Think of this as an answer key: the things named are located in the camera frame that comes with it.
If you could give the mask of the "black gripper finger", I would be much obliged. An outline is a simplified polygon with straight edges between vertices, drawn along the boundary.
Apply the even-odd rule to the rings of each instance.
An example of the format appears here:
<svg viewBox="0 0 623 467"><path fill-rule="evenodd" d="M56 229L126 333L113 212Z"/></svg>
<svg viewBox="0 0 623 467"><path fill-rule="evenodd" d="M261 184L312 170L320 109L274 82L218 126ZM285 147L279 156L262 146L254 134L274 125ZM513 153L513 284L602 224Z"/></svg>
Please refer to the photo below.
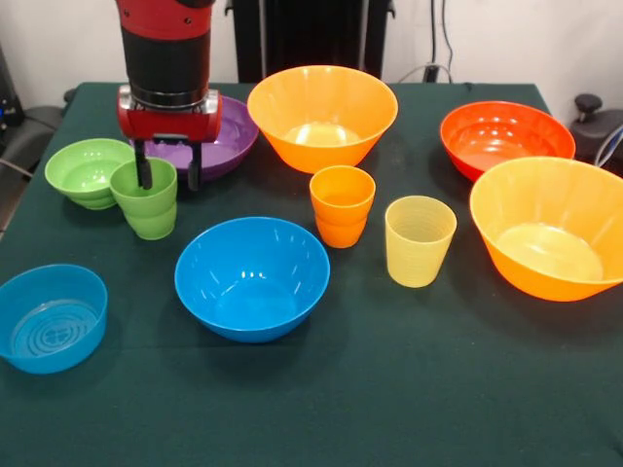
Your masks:
<svg viewBox="0 0 623 467"><path fill-rule="evenodd" d="M192 159L188 167L188 187L196 192L201 186L202 179L202 144L194 142L190 145Z"/></svg>
<svg viewBox="0 0 623 467"><path fill-rule="evenodd" d="M145 155L145 141L134 140L135 166L138 186L144 190L152 188L152 174L150 163Z"/></svg>

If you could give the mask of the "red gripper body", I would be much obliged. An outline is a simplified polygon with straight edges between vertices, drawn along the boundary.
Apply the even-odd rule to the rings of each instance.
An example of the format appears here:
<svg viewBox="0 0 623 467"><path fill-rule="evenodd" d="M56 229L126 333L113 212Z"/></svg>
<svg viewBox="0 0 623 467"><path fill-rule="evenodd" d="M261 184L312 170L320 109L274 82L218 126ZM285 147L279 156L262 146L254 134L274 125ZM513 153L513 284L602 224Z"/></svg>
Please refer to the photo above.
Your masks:
<svg viewBox="0 0 623 467"><path fill-rule="evenodd" d="M223 113L223 96L209 90L197 105L187 108L150 108L140 104L130 86L119 86L117 117L130 140L182 140L207 143L217 139Z"/></svg>

